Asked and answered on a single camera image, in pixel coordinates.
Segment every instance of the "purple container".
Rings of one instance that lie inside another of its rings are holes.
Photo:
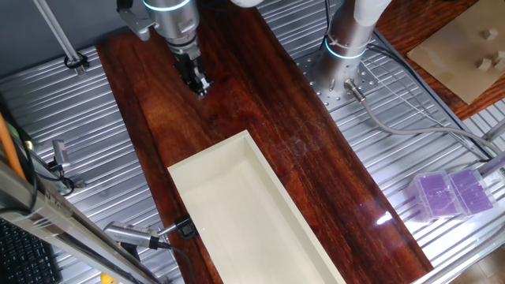
[[[444,216],[459,215],[462,206],[446,172],[418,174],[410,183],[409,191],[420,205],[420,221],[427,222]]]
[[[467,216],[486,211],[496,205],[495,198],[477,170],[460,170],[449,174],[449,178]]]

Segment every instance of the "blue led ring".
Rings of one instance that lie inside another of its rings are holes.
[[[340,54],[338,54],[338,53],[334,52],[334,51],[330,48],[330,46],[328,46],[328,38],[326,38],[326,39],[324,40],[324,44],[326,45],[326,49],[328,49],[328,51],[330,51],[330,53],[331,53],[333,56],[338,57],[338,58],[342,58],[342,59],[355,59],[355,58],[359,58],[359,57],[361,57],[361,56],[363,55],[363,53],[365,52],[365,51],[363,50],[363,52],[361,52],[360,54],[355,55],[355,56],[344,56],[344,55],[340,55]]]
[[[179,4],[174,5],[174,6],[170,6],[170,7],[155,7],[155,6],[151,6],[151,5],[147,4],[146,1],[144,0],[144,5],[154,11],[166,12],[166,11],[174,11],[176,9],[179,9],[182,6],[188,4],[190,1],[191,0],[184,0],[183,2],[180,2]]]

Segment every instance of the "dark wood surface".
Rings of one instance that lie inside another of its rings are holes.
[[[97,46],[163,223],[185,212],[166,168],[247,129],[348,283],[410,283],[430,271],[259,13],[202,15],[200,47],[215,83],[200,101],[154,32],[147,42],[129,32]],[[392,219],[377,225],[385,214]],[[201,239],[170,241],[189,255],[196,283],[221,282]]]
[[[476,2],[477,0],[393,0],[377,24],[379,32],[462,120],[505,98],[505,77],[497,80],[468,105],[408,59],[406,54]]]

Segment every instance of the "white tray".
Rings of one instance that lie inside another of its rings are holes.
[[[168,170],[224,283],[345,283],[247,131]]]

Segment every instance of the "black keyboard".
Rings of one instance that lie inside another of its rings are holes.
[[[60,278],[51,246],[0,218],[0,283],[53,284]]]

